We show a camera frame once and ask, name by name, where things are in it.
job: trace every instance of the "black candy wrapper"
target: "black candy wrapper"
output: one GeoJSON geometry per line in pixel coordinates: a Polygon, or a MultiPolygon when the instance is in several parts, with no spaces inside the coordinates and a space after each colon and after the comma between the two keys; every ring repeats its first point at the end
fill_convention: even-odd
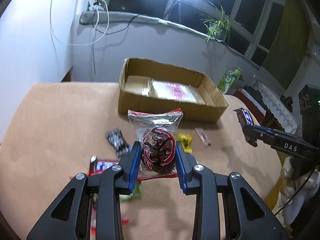
{"type": "MultiPolygon", "coordinates": [[[[244,127],[246,124],[248,125],[254,125],[253,119],[251,117],[251,114],[248,110],[239,108],[234,110],[237,113],[239,123],[241,124],[241,127],[244,127]]],[[[250,138],[249,136],[244,136],[247,143],[252,145],[253,147],[257,147],[257,140],[250,138]]]]}
{"type": "Polygon", "coordinates": [[[130,147],[122,136],[121,130],[116,128],[106,133],[109,143],[116,150],[117,157],[130,153],[130,147]]]}

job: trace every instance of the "potted plant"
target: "potted plant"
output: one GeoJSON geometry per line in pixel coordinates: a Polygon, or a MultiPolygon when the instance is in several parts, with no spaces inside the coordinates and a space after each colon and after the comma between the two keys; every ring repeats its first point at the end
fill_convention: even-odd
{"type": "Polygon", "coordinates": [[[221,7],[221,12],[218,8],[211,3],[219,12],[219,17],[211,17],[208,16],[206,19],[201,19],[203,24],[207,28],[207,34],[209,37],[205,38],[206,42],[209,41],[210,38],[215,38],[218,42],[224,42],[227,36],[230,36],[230,28],[234,24],[239,24],[235,20],[230,20],[230,17],[226,15],[224,9],[221,7]]]}

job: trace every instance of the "window frame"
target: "window frame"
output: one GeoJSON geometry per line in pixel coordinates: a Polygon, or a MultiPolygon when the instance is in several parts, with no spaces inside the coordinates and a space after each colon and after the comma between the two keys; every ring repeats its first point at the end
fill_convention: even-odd
{"type": "MultiPolygon", "coordinates": [[[[183,3],[192,6],[196,9],[199,9],[201,11],[203,11],[204,13],[213,15],[213,16],[218,16],[219,11],[213,7],[212,5],[210,5],[209,3],[203,1],[203,0],[182,0],[183,3]]],[[[236,17],[236,14],[238,13],[240,4],[241,4],[242,0],[235,0],[235,3],[233,5],[231,14],[230,14],[230,20],[234,20],[236,17]]],[[[175,0],[168,0],[166,9],[165,9],[165,13],[166,11],[172,6],[172,4],[175,2],[175,0]]],[[[232,28],[238,32],[241,36],[243,36],[246,40],[248,40],[250,42],[249,47],[247,48],[245,54],[243,55],[244,57],[246,57],[248,60],[250,60],[255,66],[256,68],[260,68],[259,65],[257,65],[256,63],[254,63],[251,59],[253,54],[256,51],[256,48],[259,47],[260,49],[264,50],[265,52],[269,53],[269,50],[266,49],[265,47],[261,46],[259,44],[261,37],[263,35],[263,32],[266,28],[269,16],[270,16],[270,12],[271,12],[271,8],[272,8],[272,4],[273,3],[277,3],[280,4],[282,6],[285,5],[285,0],[265,0],[261,15],[260,15],[260,19],[258,21],[258,24],[256,26],[255,32],[254,34],[251,34],[248,30],[246,30],[243,26],[236,24],[233,25],[232,28]]]]}

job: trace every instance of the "transparent plastic wrapper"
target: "transparent plastic wrapper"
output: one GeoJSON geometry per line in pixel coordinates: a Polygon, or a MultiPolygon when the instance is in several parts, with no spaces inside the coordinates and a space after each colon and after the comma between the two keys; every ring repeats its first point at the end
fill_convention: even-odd
{"type": "Polygon", "coordinates": [[[205,104],[199,92],[187,85],[165,81],[152,80],[149,88],[151,94],[156,98],[205,104]]]}
{"type": "Polygon", "coordinates": [[[128,111],[130,123],[141,142],[138,180],[177,177],[174,163],[175,133],[182,116],[179,108],[164,114],[128,111]]]}

